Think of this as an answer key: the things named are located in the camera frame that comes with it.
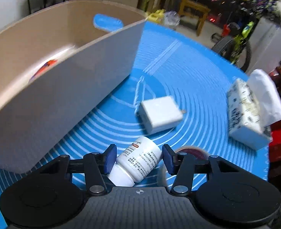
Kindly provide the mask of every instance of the metal screw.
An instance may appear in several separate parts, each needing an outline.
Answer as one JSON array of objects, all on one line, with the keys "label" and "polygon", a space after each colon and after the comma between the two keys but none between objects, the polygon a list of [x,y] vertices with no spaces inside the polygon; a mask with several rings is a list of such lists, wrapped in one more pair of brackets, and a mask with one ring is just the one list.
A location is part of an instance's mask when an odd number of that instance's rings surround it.
[{"label": "metal screw", "polygon": [[173,188],[173,190],[177,193],[183,194],[183,193],[186,193],[188,191],[188,188],[186,186],[183,186],[183,185],[178,185],[178,186],[175,186]]},{"label": "metal screw", "polygon": [[92,187],[89,188],[89,190],[92,192],[92,193],[101,193],[104,191],[104,187],[103,186],[100,186],[100,185],[93,185]]}]

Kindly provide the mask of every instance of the bottle cap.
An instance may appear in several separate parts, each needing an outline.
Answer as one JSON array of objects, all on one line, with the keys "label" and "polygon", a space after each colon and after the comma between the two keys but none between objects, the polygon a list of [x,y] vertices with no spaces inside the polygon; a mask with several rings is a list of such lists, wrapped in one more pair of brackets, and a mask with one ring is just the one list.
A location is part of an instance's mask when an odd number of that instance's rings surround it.
[{"label": "bottle cap", "polygon": [[116,163],[113,165],[113,168],[110,174],[108,175],[108,178],[111,180],[112,183],[114,183],[115,186],[133,187],[135,184],[133,179],[128,175],[128,173]]}]

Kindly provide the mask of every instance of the white cube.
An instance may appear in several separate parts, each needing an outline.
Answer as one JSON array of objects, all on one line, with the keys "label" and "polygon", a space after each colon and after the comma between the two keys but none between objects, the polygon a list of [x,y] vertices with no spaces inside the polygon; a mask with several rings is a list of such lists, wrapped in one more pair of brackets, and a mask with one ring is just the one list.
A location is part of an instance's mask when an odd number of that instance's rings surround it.
[{"label": "white cube", "polygon": [[148,134],[176,127],[183,119],[172,96],[142,101],[138,113]]},{"label": "white cube", "polygon": [[238,78],[227,92],[229,136],[254,150],[271,142],[270,127],[260,125],[257,101],[247,83]]}]

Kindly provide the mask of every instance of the gray gripper base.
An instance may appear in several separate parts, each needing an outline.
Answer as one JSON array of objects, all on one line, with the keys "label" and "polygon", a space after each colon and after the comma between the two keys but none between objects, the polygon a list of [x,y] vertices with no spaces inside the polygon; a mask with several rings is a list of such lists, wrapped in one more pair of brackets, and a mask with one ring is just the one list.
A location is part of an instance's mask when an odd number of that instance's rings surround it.
[{"label": "gray gripper base", "polygon": [[114,187],[89,198],[72,220],[53,229],[217,229],[202,218],[188,198],[175,197],[164,187]]}]

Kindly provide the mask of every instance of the tissue package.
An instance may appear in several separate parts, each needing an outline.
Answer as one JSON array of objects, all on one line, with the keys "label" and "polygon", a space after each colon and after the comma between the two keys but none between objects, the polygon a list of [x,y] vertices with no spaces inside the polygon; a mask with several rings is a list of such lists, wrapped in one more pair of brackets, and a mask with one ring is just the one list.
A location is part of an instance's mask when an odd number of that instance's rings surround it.
[{"label": "tissue package", "polygon": [[227,92],[229,136],[254,150],[271,141],[270,127],[260,126],[258,106],[246,82],[237,79]]}]

